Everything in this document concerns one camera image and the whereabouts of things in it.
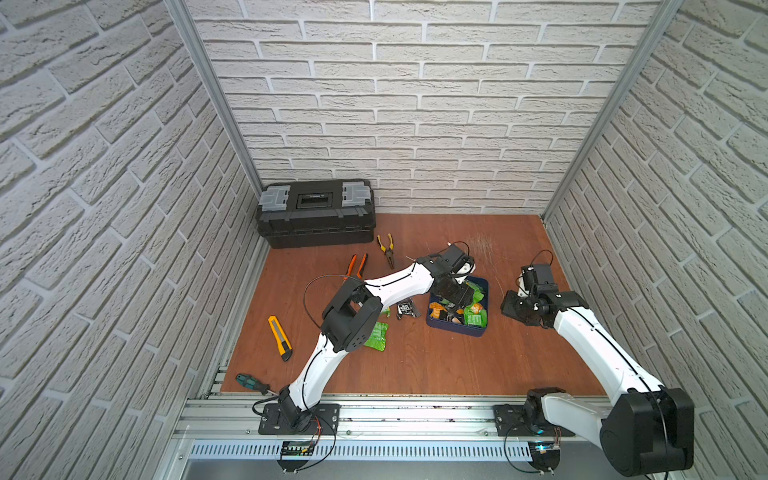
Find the brown wooden surface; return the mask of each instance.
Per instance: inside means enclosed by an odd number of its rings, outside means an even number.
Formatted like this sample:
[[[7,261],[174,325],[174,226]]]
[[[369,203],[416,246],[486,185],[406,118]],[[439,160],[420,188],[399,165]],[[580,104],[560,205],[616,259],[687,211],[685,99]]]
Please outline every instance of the brown wooden surface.
[[[477,265],[475,276],[490,283],[488,329],[480,338],[459,335],[426,325],[429,295],[414,300],[419,319],[394,314],[380,321],[389,324],[386,349],[363,347],[348,355],[325,389],[327,393],[422,393],[439,395],[524,395],[529,389],[559,386],[573,395],[604,395],[592,372],[571,346],[554,330],[524,326],[501,314],[506,290],[516,290],[520,267],[542,249],[550,249],[541,220],[522,215],[380,214],[376,233],[391,233],[395,240],[395,267],[464,240]],[[346,273],[353,253],[367,252],[363,278],[392,271],[373,243],[271,250],[259,279],[224,379],[224,392],[248,392],[235,381],[248,373],[278,390],[301,372],[317,343],[318,329],[304,313],[302,294],[313,278]],[[542,253],[538,262],[549,261]],[[557,259],[554,278],[568,288]],[[341,285],[342,278],[317,280],[306,295],[316,321]],[[293,346],[293,358],[283,362],[267,323],[275,315]]]

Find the toolbox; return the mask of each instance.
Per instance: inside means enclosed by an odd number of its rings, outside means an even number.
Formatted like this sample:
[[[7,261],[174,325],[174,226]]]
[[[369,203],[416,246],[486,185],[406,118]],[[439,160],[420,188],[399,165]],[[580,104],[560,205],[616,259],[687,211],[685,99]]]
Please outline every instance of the toolbox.
[[[373,190],[362,179],[271,184],[256,218],[272,248],[368,243],[376,228]]]

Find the metal rail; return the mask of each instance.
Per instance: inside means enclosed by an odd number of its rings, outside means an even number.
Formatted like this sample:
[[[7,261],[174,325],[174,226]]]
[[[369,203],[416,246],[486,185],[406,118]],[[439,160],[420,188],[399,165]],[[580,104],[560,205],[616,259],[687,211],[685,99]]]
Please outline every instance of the metal rail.
[[[197,73],[200,75],[200,79],[208,91],[210,101],[214,104],[216,112],[219,114],[224,131],[227,132],[227,136],[230,138],[230,142],[232,142],[232,148],[235,150],[240,164],[243,165],[250,186],[253,188],[256,198],[258,198],[262,190],[264,190],[259,173],[253,165],[253,159],[250,156],[248,146],[245,144],[240,127],[237,126],[232,108],[214,71],[214,64],[208,57],[203,39],[194,25],[194,20],[187,7],[187,3],[184,0],[165,0],[165,4],[168,7],[170,17],[174,20],[174,24],[179,30],[179,36],[181,36],[181,39],[184,40],[184,44],[187,46],[192,63],[197,68]]]
[[[624,70],[621,71],[619,78],[614,83],[613,88],[608,93],[608,97],[603,104],[602,108],[598,112],[597,117],[592,122],[592,125],[587,131],[587,135],[584,137],[584,141],[581,142],[574,160],[568,165],[568,169],[565,171],[563,180],[558,185],[557,190],[554,191],[552,198],[547,204],[544,213],[541,215],[541,219],[547,223],[549,219],[554,215],[560,202],[565,198],[565,194],[571,187],[576,175],[581,170],[581,166],[587,160],[589,152],[600,140],[600,136],[605,131],[605,128],[613,120],[616,111],[624,103],[624,99],[629,94],[629,90],[637,80],[637,76],[645,67],[650,54],[653,53],[656,45],[661,40],[662,35],[667,30],[667,27],[672,22],[677,10],[683,4],[683,0],[662,0],[659,7],[656,9],[654,17],[648,23],[648,28],[645,29],[643,36],[637,43],[637,46],[632,51],[632,55],[627,60]]]

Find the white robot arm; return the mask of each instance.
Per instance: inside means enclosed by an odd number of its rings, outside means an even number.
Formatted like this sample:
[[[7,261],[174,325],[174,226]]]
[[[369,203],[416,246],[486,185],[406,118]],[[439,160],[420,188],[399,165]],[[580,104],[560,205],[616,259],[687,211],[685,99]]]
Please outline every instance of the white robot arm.
[[[404,270],[374,280],[349,278],[323,311],[314,352],[299,377],[280,391],[280,411],[300,429],[320,401],[342,359],[365,344],[382,310],[429,291],[463,304],[474,290],[464,285],[475,261],[456,245],[420,257]]]

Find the yellow utility knife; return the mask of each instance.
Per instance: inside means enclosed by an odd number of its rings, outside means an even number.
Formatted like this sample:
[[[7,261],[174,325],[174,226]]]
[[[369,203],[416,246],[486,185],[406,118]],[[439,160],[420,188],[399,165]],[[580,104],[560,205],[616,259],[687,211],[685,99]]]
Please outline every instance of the yellow utility knife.
[[[293,355],[293,348],[291,348],[288,337],[283,331],[283,327],[280,326],[280,322],[277,321],[277,317],[272,315],[269,322],[272,334],[275,336],[275,340],[277,340],[277,350],[280,352],[280,358],[282,358],[284,362],[287,362],[290,356]]]

